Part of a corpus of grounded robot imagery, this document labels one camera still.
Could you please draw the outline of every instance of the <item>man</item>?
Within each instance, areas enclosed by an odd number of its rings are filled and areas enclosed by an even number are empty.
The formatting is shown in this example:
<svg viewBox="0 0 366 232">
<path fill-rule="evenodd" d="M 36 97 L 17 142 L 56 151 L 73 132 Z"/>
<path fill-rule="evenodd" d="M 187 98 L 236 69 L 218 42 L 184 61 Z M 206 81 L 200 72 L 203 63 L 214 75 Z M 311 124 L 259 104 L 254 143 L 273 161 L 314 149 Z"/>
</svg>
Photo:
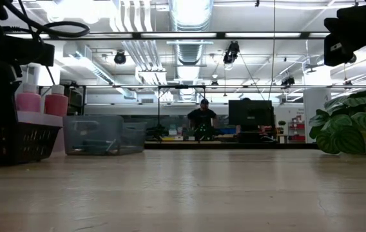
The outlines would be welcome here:
<svg viewBox="0 0 366 232">
<path fill-rule="evenodd" d="M 209 101 L 207 99 L 203 99 L 200 102 L 200 109 L 190 112 L 188 118 L 190 120 L 190 128 L 193 129 L 197 129 L 201 124 L 212 127 L 211 120 L 213 120 L 213 126 L 217 125 L 217 115 L 213 110 L 209 110 Z"/>
</svg>

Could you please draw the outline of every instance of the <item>computer monitor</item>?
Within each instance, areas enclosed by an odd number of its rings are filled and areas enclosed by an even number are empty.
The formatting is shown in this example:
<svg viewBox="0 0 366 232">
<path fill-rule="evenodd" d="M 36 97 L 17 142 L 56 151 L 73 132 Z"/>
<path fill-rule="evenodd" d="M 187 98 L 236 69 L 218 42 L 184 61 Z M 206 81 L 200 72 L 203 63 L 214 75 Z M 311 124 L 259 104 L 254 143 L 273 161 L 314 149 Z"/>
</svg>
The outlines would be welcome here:
<svg viewBox="0 0 366 232">
<path fill-rule="evenodd" d="M 229 124 L 275 126 L 272 101 L 229 101 Z"/>
</svg>

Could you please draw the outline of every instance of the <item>person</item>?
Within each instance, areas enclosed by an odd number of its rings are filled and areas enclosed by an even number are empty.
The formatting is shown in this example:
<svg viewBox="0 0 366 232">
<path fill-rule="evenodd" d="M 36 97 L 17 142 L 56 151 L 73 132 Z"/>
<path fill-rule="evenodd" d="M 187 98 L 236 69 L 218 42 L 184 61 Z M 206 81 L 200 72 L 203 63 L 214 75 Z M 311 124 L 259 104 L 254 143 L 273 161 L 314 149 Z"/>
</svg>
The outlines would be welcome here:
<svg viewBox="0 0 366 232">
<path fill-rule="evenodd" d="M 190 120 L 190 128 L 197 129 L 200 125 L 205 124 L 207 127 L 217 125 L 217 115 L 213 110 L 209 109 L 209 101 L 203 99 L 200 102 L 200 109 L 193 110 L 188 114 Z"/>
<path fill-rule="evenodd" d="M 250 98 L 245 97 L 242 101 L 251 101 Z M 239 134 L 240 132 L 254 132 L 259 131 L 259 126 L 249 126 L 249 125 L 237 125 L 236 126 L 236 133 Z"/>
</svg>

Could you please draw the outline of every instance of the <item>table surface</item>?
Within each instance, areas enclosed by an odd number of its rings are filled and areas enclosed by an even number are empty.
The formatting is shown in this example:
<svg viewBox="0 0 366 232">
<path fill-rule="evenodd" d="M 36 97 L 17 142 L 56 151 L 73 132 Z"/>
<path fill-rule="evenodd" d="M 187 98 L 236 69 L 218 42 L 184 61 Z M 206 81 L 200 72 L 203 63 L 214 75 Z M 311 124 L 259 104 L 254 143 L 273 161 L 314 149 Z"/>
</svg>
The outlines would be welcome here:
<svg viewBox="0 0 366 232">
<path fill-rule="evenodd" d="M 366 157 L 318 150 L 56 155 L 0 168 L 0 231 L 366 232 Z"/>
</svg>

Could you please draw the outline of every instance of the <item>black wire basket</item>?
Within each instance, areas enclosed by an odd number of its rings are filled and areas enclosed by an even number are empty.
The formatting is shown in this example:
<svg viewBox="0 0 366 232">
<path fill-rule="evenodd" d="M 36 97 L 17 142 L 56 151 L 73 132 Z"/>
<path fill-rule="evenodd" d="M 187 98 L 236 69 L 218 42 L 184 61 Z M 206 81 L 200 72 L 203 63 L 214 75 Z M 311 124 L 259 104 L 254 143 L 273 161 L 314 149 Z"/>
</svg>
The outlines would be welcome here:
<svg viewBox="0 0 366 232">
<path fill-rule="evenodd" d="M 40 161 L 50 157 L 61 128 L 19 122 L 10 128 L 0 126 L 0 165 Z"/>
</svg>

